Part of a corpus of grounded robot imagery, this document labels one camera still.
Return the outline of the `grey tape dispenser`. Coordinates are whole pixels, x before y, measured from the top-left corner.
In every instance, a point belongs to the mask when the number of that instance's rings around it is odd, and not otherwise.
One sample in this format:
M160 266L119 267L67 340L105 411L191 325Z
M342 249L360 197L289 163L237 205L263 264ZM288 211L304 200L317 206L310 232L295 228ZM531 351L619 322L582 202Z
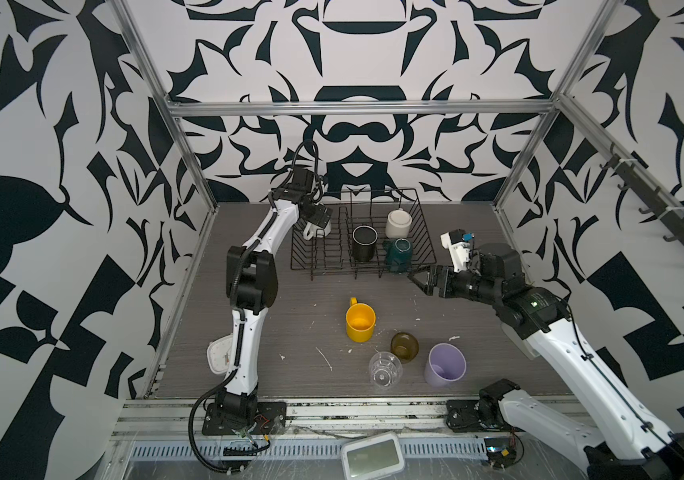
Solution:
M529 360L534 360L540 356L539 352L514 330L506 330L506 335Z

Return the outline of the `white mug red inside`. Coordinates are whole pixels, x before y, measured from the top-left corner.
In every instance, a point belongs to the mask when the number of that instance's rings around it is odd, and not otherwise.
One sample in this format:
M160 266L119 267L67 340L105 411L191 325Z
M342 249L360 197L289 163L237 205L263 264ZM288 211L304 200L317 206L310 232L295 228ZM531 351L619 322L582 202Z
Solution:
M395 209L388 213L385 235L388 239L407 238L412 226L412 216L403 209Z

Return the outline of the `small circuit board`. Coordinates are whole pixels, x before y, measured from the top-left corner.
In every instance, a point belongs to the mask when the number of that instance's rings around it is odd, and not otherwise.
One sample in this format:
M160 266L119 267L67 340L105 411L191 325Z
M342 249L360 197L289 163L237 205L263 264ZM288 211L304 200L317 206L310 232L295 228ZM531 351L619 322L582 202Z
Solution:
M495 470L506 470L521 461L525 445L516 436L484 439L488 464Z

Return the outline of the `black mug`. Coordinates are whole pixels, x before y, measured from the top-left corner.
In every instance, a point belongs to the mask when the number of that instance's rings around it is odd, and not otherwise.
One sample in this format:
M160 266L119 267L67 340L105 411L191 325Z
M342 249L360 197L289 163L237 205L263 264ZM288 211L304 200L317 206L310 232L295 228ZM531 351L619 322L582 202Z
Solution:
M359 225L352 232L352 258L356 263L370 262L377 249L378 233L371 225Z

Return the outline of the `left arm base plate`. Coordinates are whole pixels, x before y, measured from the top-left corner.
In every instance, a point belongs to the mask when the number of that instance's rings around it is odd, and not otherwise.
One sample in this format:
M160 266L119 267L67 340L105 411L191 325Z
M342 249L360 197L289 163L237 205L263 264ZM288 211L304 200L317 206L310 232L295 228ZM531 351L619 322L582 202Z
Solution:
M204 436L223 436L249 431L268 435L285 426L286 402L251 403L245 409L210 404L202 426Z

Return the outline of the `black wall hook rail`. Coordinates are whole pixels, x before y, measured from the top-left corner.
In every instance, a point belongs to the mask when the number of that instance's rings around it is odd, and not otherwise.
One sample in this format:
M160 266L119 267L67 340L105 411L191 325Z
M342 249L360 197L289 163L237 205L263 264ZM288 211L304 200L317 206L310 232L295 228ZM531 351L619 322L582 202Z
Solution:
M639 209L641 215L660 221L667 231L663 239L679 243L684 248L684 205L666 189L636 158L621 158L610 148L610 158L601 166L603 171L611 171L621 180L621 191L633 192L644 204Z

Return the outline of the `lilac plastic cup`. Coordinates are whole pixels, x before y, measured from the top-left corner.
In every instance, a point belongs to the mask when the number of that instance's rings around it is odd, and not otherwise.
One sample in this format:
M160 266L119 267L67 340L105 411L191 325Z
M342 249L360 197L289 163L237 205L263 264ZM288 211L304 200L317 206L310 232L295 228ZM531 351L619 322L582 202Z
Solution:
M434 345L427 356L425 381L436 388L461 380L467 371L467 361L459 348L449 343Z

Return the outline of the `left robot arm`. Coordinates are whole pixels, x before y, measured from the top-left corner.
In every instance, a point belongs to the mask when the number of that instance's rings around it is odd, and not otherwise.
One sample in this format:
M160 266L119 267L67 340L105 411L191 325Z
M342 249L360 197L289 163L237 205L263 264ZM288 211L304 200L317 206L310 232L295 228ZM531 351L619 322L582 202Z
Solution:
M230 363L224 380L194 402L187 423L194 457L219 474L235 475L245 470L247 464L214 463L206 458L195 440L195 415L206 401L212 400L209 417L216 427L237 433L252 431L258 407L261 334L279 289L275 254L298 221L305 221L315 237L326 230L331 219L331 210L321 203L324 191L319 147L308 139L297 149L304 149L313 157L313 167L299 166L299 152L295 152L287 177L267 195L269 210L254 235L227 253L226 296L233 326Z

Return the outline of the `cream white mug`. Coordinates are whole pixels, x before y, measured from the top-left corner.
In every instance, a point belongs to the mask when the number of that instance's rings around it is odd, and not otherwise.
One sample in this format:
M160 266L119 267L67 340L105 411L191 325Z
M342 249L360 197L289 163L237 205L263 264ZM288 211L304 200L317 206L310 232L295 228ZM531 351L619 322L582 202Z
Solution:
M310 241L316 238L325 238L331 234L331 230L331 219L326 219L323 225L307 222L302 231L302 237L306 241Z

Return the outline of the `dark green mug white inside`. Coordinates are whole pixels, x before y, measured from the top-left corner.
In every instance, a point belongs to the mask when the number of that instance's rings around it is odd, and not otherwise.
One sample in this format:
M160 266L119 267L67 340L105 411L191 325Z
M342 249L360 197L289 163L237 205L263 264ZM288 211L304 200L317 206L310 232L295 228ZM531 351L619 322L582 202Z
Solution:
M411 269L413 247L407 238L386 239L385 267L391 273L405 273Z

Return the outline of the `square white clock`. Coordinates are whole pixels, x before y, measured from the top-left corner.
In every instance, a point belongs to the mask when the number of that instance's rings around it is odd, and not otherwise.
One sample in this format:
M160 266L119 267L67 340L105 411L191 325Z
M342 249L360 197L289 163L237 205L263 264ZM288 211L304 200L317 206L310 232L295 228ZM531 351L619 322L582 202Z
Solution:
M209 343L206 356L210 371L214 375L225 375L230 367L232 335L226 335Z

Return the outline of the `clear glass cup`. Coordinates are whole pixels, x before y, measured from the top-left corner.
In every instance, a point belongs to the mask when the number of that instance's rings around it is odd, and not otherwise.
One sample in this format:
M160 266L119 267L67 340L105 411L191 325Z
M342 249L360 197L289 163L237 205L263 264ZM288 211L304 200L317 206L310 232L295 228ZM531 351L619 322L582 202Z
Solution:
M391 352L375 353L369 362L370 381L382 389L394 387L403 375L400 359Z

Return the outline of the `yellow mug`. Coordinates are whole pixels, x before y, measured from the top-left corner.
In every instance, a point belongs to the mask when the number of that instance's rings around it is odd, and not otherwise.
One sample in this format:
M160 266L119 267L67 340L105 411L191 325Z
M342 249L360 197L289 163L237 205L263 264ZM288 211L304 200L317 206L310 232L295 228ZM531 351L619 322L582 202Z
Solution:
M350 298L345 314L346 333L350 340L356 343L369 341L376 321L376 313L370 305L359 302L355 297Z

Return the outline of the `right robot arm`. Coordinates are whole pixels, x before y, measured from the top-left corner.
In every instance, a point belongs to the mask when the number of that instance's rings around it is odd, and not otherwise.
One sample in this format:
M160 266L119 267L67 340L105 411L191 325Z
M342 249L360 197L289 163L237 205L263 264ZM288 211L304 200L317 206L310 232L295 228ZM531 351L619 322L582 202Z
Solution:
M684 432L675 433L621 382L581 334L566 300L528 284L520 255L504 243L474 247L461 231L442 244L451 265L428 265L428 296L489 305L521 349L545 359L594 421L588 427L503 379L481 390L477 417L515 428L571 460L591 479L684 479Z

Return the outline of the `olive glass cup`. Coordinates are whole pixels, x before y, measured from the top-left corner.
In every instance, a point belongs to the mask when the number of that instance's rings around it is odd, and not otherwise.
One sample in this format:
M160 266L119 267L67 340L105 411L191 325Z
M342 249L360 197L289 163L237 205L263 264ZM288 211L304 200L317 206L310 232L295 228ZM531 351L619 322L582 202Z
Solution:
M409 363L419 354L419 342L408 332L397 332L390 341L390 352L402 364Z

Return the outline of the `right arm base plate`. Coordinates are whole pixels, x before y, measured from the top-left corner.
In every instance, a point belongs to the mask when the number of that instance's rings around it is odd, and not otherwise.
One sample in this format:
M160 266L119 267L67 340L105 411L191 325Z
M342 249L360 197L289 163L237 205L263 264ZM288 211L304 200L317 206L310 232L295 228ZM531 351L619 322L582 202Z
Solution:
M446 407L446 426L455 433L501 432L510 429L498 403L493 400L449 400Z

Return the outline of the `black wire dish rack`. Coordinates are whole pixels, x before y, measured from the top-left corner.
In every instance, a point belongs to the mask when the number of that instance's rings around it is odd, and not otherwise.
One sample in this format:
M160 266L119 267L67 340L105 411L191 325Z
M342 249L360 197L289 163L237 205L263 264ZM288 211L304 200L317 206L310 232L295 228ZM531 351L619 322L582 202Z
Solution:
M327 203L326 228L300 221L291 233L290 268L312 279L326 274L407 274L436 263L426 217L414 188L345 187Z

